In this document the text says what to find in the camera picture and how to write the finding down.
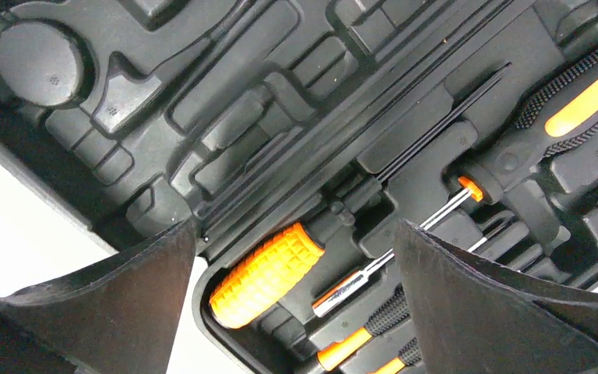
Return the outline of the black plastic tool case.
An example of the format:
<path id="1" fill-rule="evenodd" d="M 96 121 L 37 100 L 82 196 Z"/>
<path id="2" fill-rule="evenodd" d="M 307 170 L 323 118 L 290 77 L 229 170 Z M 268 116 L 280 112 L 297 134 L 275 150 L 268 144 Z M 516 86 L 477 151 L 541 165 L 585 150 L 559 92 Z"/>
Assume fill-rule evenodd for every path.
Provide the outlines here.
<path id="1" fill-rule="evenodd" d="M 250 373 L 294 373 L 402 286 L 400 219 L 459 190 L 520 105 L 598 48 L 598 1 L 0 1 L 0 164 L 114 254 L 185 221 L 182 312 Z M 379 173 L 504 64 L 249 324 L 209 306 L 247 255 Z M 598 133 L 430 229 L 542 280 L 598 285 Z M 369 373 L 412 316 L 328 373 Z"/>

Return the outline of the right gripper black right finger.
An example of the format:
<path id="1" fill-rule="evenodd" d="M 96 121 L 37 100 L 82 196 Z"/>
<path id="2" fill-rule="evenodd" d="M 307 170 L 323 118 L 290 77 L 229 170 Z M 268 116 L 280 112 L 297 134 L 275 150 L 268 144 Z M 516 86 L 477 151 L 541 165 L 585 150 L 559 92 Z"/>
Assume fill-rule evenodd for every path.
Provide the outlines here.
<path id="1" fill-rule="evenodd" d="M 512 270 L 405 219 L 394 252 L 429 373 L 598 373 L 598 293 Z"/>

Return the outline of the large orange-handled screwdriver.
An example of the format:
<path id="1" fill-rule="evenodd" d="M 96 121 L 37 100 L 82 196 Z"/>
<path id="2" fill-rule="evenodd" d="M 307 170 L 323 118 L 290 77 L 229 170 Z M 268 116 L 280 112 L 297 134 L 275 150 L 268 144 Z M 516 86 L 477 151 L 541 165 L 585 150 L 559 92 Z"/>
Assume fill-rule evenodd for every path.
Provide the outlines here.
<path id="1" fill-rule="evenodd" d="M 383 183 L 499 83 L 510 67 L 506 63 L 496 70 L 379 173 L 366 176 L 309 220 L 288 225 L 243 258 L 209 297 L 215 319 L 226 328 L 238 329 L 277 303 L 324 255 L 326 242 L 339 228 L 355 223 L 356 212 L 382 189 Z"/>

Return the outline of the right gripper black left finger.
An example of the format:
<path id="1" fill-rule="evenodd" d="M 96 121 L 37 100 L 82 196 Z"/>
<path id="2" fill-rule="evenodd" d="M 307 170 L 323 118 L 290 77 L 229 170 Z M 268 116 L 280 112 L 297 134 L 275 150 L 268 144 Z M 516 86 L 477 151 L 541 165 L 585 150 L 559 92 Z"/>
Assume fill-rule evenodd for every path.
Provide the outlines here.
<path id="1" fill-rule="evenodd" d="M 0 373 L 164 373 L 195 258 L 185 221 L 0 297 Z"/>

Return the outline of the black orange nut driver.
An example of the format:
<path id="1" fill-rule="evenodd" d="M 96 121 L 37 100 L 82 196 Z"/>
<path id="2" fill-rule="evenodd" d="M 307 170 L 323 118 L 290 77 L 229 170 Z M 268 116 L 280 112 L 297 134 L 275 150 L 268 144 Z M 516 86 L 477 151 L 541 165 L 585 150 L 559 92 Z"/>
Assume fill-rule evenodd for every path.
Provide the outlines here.
<path id="1" fill-rule="evenodd" d="M 459 190 L 424 217 L 430 229 L 466 201 L 491 205 L 544 158 L 598 133 L 598 48 L 555 76 L 520 105 L 512 124 L 486 150 L 463 161 Z"/>

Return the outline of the small orange-black precision screwdriver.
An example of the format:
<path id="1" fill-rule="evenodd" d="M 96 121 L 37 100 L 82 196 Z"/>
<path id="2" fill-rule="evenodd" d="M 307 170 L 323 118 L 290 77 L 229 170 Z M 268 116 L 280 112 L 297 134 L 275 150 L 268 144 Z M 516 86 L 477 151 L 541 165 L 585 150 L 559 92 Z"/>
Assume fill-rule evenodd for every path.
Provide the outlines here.
<path id="1" fill-rule="evenodd" d="M 327 348 L 300 364 L 294 373 L 328 373 L 345 362 L 368 341 L 378 337 L 410 318 L 410 310 L 401 286 L 378 307 L 368 321 L 342 341 Z"/>

